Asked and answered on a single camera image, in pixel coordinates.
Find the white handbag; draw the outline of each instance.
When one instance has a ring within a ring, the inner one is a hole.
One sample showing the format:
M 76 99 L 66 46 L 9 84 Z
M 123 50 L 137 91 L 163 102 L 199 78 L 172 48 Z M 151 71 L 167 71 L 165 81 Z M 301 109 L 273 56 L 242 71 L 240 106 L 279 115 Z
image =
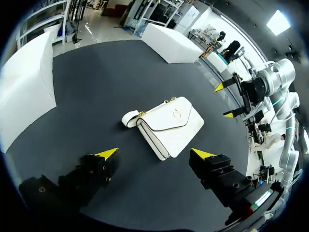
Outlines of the white handbag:
M 121 121 L 129 128 L 137 125 L 160 160 L 177 157 L 204 125 L 184 97 L 164 101 L 147 112 L 128 112 Z

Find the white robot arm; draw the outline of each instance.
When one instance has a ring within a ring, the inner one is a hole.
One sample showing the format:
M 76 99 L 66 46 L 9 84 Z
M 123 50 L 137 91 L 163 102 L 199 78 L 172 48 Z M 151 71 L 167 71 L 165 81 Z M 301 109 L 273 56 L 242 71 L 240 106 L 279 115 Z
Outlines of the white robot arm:
M 285 192 L 293 179 L 298 162 L 299 152 L 292 150 L 295 137 L 295 115 L 293 109 L 299 107 L 299 97 L 289 92 L 289 86 L 295 80 L 295 69 L 292 62 L 282 59 L 257 72 L 265 84 L 265 96 L 269 97 L 278 120 L 286 121 L 286 137 L 279 166 L 284 169 L 282 184 Z

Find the dark gray mat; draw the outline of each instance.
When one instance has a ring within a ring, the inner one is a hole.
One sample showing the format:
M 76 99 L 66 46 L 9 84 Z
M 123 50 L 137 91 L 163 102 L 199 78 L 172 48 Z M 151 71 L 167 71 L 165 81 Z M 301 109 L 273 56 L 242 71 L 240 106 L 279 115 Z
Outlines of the dark gray mat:
M 142 230 L 213 231 L 229 209 L 205 190 L 189 167 L 189 149 L 224 153 L 246 172 L 248 143 L 243 124 L 194 64 L 167 64 L 142 41 L 82 47 L 54 58 L 57 107 L 29 126 L 10 156 L 22 180 L 44 174 L 53 181 L 74 169 L 78 158 L 119 147 L 121 166 L 106 189 L 82 211 L 108 224 Z M 160 161 L 137 128 L 122 116 L 185 96 L 205 124 L 175 159 Z

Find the ceiling light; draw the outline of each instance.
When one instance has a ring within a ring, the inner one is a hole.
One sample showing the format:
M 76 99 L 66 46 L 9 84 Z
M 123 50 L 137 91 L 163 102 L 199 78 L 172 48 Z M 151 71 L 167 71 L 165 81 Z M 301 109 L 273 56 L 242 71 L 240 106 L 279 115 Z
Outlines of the ceiling light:
M 279 35 L 291 27 L 289 21 L 279 10 L 275 12 L 270 21 L 267 23 L 267 26 L 275 35 Z

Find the robotic arm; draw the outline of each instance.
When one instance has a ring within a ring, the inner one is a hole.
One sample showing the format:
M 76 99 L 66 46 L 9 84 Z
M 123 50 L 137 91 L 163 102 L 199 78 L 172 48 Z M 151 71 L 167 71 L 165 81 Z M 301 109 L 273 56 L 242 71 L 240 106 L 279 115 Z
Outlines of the robotic arm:
M 288 59 L 280 60 L 273 65 L 260 70 L 256 80 L 262 81 L 265 86 L 265 96 L 269 97 L 278 120 L 286 121 L 286 138 L 279 161 L 284 169 L 282 185 L 287 191 L 298 161 L 299 152 L 292 150 L 295 137 L 295 116 L 293 109 L 299 107 L 299 97 L 295 92 L 289 92 L 289 86 L 295 80 L 295 69 Z
M 279 62 L 271 62 L 269 67 L 259 70 L 252 80 L 240 82 L 235 73 L 233 78 L 222 82 L 215 91 L 222 90 L 232 84 L 237 84 L 243 98 L 244 106 L 224 113 L 224 116 L 236 117 L 246 114 L 246 118 L 253 116 L 269 105 L 265 100 L 270 99 L 278 120 L 286 121 L 286 138 L 279 166 L 284 169 L 282 185 L 285 192 L 293 179 L 293 174 L 298 161 L 299 152 L 292 150 L 295 136 L 295 116 L 293 109 L 299 107 L 299 97 L 295 92 L 289 92 L 289 86 L 295 79 L 295 69 L 292 62 L 282 59 Z

